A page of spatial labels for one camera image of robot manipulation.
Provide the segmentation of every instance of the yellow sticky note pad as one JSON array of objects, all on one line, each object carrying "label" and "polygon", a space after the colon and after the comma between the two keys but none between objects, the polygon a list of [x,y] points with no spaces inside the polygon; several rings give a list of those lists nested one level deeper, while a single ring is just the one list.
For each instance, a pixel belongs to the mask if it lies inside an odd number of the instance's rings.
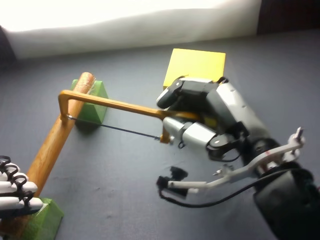
[{"label": "yellow sticky note pad", "polygon": [[226,54],[175,48],[166,71],[163,89],[181,76],[218,81],[224,75]]}]

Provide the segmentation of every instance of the robotic hand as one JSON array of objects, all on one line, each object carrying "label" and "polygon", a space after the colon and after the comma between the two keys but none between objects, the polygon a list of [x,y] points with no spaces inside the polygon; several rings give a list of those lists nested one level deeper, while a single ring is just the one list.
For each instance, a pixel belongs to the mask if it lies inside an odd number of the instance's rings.
[{"label": "robotic hand", "polygon": [[[203,122],[172,117],[163,120],[164,128],[178,140],[180,149],[184,146],[198,148],[210,160],[224,163],[241,157],[244,165],[234,170],[224,164],[217,171],[221,178],[212,182],[182,181],[188,173],[172,167],[172,177],[160,176],[157,181],[162,199],[183,207],[205,208],[255,187],[254,202],[278,239],[316,238],[320,224],[320,194],[313,184],[312,174],[296,162],[305,142],[301,128],[289,137],[288,144],[279,145],[225,77],[218,82],[179,77],[163,91],[156,103],[162,109],[203,116]],[[238,151],[238,157],[223,159],[232,149]],[[186,197],[198,189],[213,190],[246,177],[258,180],[216,202],[188,204],[163,195],[163,190],[167,190]]]}]

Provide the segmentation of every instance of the gray tabletop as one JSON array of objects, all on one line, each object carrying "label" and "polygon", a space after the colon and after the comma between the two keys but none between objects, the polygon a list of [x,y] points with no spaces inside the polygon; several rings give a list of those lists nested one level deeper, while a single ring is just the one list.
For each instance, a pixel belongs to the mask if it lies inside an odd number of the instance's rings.
[{"label": "gray tabletop", "polygon": [[[303,126],[301,164],[319,183],[320,31],[26,60],[0,73],[0,153],[27,172],[59,114],[57,96],[82,72],[102,80],[111,99],[156,107],[173,48],[226,53],[224,75],[285,144]],[[161,122],[108,109],[105,124],[159,135]],[[247,190],[218,206],[187,209],[157,195],[170,166],[190,181],[212,181],[220,164],[125,132],[73,128],[41,196],[63,209],[57,240],[274,240]],[[250,179],[192,196],[218,200]]]}]

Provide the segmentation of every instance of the green block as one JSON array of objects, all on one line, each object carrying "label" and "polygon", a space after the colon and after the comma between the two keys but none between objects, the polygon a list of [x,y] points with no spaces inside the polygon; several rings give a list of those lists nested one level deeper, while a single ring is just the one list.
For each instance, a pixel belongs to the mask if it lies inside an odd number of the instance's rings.
[{"label": "green block", "polygon": [[[73,90],[77,84],[77,79],[73,80],[71,89]],[[101,98],[108,98],[104,83],[102,81],[94,81],[90,90],[90,95]],[[78,116],[78,119],[102,124],[106,115],[107,107],[86,102]]]},{"label": "green block", "polygon": [[64,213],[52,199],[41,198],[44,207],[31,215],[22,240],[54,240]]}]

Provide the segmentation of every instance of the wooden cylinder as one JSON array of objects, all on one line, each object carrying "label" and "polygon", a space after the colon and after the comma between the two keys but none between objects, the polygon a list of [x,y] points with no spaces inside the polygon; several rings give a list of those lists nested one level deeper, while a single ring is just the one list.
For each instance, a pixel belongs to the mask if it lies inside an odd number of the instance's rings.
[{"label": "wooden cylinder", "polygon": [[[73,91],[87,94],[94,81],[94,75],[89,72],[84,72],[81,74]],[[83,105],[83,101],[70,100],[68,104],[68,113],[74,117],[78,117]],[[27,173],[29,181],[34,182],[38,187],[38,190],[34,195],[35,197],[38,197],[44,188],[48,176],[54,167],[74,124],[75,121],[63,121],[59,115],[35,156]]]}]

